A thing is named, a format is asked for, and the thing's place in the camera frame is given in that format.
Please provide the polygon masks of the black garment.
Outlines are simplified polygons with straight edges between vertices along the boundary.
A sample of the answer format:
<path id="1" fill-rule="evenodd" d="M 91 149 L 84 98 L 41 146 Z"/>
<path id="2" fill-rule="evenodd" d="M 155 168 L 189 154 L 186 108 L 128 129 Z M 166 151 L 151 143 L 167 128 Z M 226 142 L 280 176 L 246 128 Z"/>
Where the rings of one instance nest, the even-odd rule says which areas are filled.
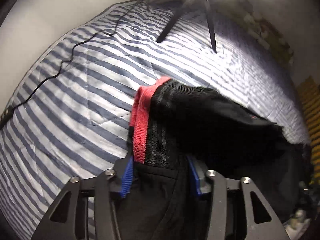
<path id="1" fill-rule="evenodd" d="M 116 202 L 122 239 L 287 239 L 299 205 L 303 147 L 217 91 L 168 77 L 138 89 L 131 112 L 129 195 Z M 203 162 L 198 196 L 188 156 Z"/>

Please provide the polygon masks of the blue striped bed sheet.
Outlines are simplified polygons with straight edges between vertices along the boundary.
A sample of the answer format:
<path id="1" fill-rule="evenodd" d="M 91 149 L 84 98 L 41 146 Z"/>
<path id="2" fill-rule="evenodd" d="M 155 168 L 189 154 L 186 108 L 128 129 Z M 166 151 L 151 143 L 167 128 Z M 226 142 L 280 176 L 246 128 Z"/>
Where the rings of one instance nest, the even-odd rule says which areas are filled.
<path id="1" fill-rule="evenodd" d="M 157 43 L 175 9 L 115 4 L 57 40 L 16 88 L 1 129 L 1 212 L 19 239 L 31 239 L 69 178 L 124 157 L 135 93 L 161 76 L 213 88 L 279 124 L 289 142 L 309 142 L 288 72 L 223 14 L 214 14 L 217 52 L 200 11 Z"/>

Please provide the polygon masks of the folded green red blanket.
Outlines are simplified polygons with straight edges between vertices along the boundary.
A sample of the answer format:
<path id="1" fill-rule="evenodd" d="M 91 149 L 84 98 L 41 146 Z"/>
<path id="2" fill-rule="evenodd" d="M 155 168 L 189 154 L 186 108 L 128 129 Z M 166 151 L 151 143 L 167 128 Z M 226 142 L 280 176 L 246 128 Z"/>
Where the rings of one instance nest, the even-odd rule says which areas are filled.
<path id="1" fill-rule="evenodd" d="M 294 51 L 282 33 L 264 16 L 253 9 L 248 0 L 238 0 L 239 25 L 284 67 L 292 66 Z"/>

